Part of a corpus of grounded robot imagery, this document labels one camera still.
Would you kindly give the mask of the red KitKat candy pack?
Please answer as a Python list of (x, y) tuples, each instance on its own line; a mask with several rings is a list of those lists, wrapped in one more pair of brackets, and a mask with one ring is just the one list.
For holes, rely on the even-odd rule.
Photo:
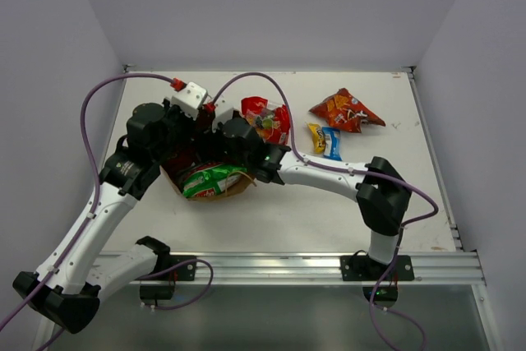
[(162, 168), (168, 178), (174, 180), (180, 173), (185, 173), (198, 161), (196, 150), (190, 146), (176, 150), (163, 163)]

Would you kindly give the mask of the red Skittles candy pack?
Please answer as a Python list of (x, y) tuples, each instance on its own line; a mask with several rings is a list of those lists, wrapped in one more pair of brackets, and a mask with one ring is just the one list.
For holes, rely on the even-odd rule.
[(265, 142), (288, 144), (291, 122), (286, 105), (259, 96), (246, 97), (241, 100), (241, 115)]

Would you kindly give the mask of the brown paper bag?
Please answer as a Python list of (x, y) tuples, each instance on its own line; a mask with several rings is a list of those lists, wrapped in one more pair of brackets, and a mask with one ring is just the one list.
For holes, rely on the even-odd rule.
[[(211, 132), (210, 126), (211, 126), (212, 117), (211, 117), (210, 114), (208, 114), (205, 110), (201, 110), (199, 112), (199, 115), (198, 115), (197, 119), (198, 119), (198, 122), (199, 122), (199, 126), (201, 127), (200, 131), (198, 133)], [(196, 147), (195, 147), (195, 138), (192, 141), (190, 141), (189, 144), (186, 144), (186, 145), (183, 145), (183, 146), (180, 146), (180, 147), (176, 148), (175, 151), (176, 150), (180, 150), (180, 149), (184, 149), (184, 148), (186, 148), (188, 146), (196, 149)], [(198, 158), (198, 161), (196, 162), (196, 164), (194, 166), (192, 166), (190, 169), (188, 169), (187, 171), (193, 169), (196, 166), (199, 166), (199, 165), (202, 165), (202, 164), (205, 164), (205, 163), (215, 162), (215, 161), (204, 161), (203, 159), (201, 159), (199, 157), (199, 155), (197, 155), (197, 158)], [(185, 173), (180, 173), (178, 175), (178, 177), (176, 179), (174, 179), (174, 180), (168, 178), (168, 176), (164, 172), (162, 166), (161, 166), (161, 172), (168, 179), (168, 182), (170, 183), (170, 185), (173, 188), (173, 190), (179, 196), (185, 198), (188, 201), (197, 201), (197, 202), (219, 201), (219, 200), (223, 200), (225, 198), (231, 197), (231, 196), (239, 195), (239, 194), (243, 193), (249, 186), (251, 186), (251, 185), (254, 186), (256, 184), (254, 176), (249, 174), (249, 172), (246, 170), (244, 173), (242, 173), (242, 177), (241, 177), (240, 181), (238, 183), (236, 183), (235, 185), (231, 186), (228, 190), (226, 190), (221, 195), (187, 199), (182, 194), (182, 192), (180, 190), (180, 187), (179, 187), (179, 181), (182, 178), (182, 175), (184, 175), (186, 172)]]

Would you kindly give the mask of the green chip bag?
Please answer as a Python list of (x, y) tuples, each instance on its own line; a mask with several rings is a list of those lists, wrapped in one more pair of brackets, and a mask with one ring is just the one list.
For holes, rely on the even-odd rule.
[(220, 162), (209, 162), (187, 171), (179, 181), (187, 198), (218, 196), (238, 183), (245, 168)]

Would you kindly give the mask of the yellow M&M candy pack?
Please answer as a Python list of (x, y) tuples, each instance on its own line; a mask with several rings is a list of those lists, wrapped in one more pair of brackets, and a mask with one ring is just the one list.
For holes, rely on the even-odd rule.
[(314, 152), (318, 155), (323, 155), (325, 153), (326, 141), (322, 126), (309, 122), (307, 128), (311, 133)]

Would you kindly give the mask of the blue white snack pack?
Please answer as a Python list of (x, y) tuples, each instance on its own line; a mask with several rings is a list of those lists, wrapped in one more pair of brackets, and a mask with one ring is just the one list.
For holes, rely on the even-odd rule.
[(325, 139), (325, 149), (323, 156), (326, 159), (341, 161), (340, 131), (333, 127), (323, 127), (321, 130)]

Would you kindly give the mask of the red Doritos chip bag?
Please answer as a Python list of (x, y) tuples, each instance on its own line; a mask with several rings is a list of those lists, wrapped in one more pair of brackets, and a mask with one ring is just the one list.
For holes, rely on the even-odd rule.
[(362, 125), (385, 126), (385, 121), (373, 113), (346, 88), (323, 99), (309, 109), (309, 112), (323, 119), (329, 127), (342, 132), (361, 133)]

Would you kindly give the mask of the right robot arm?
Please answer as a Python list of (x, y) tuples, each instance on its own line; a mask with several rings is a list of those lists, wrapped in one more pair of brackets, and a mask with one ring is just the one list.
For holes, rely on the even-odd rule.
[(198, 132), (196, 149), (204, 159), (245, 168), (260, 182), (313, 187), (356, 202), (371, 231), (367, 272), (384, 279), (395, 270), (399, 228), (412, 193), (386, 159), (375, 157), (369, 163), (318, 159), (264, 141), (243, 118)]

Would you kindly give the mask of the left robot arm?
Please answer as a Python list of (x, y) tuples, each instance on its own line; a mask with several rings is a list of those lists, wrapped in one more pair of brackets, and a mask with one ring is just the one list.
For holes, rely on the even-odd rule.
[(87, 206), (53, 253), (33, 271), (22, 271), (13, 288), (23, 304), (76, 334), (99, 306), (135, 279), (162, 279), (171, 268), (170, 248), (152, 237), (139, 239), (112, 263), (93, 264), (117, 225), (159, 177), (177, 144), (186, 145), (195, 119), (165, 100), (142, 104), (127, 121), (127, 132), (95, 174)]

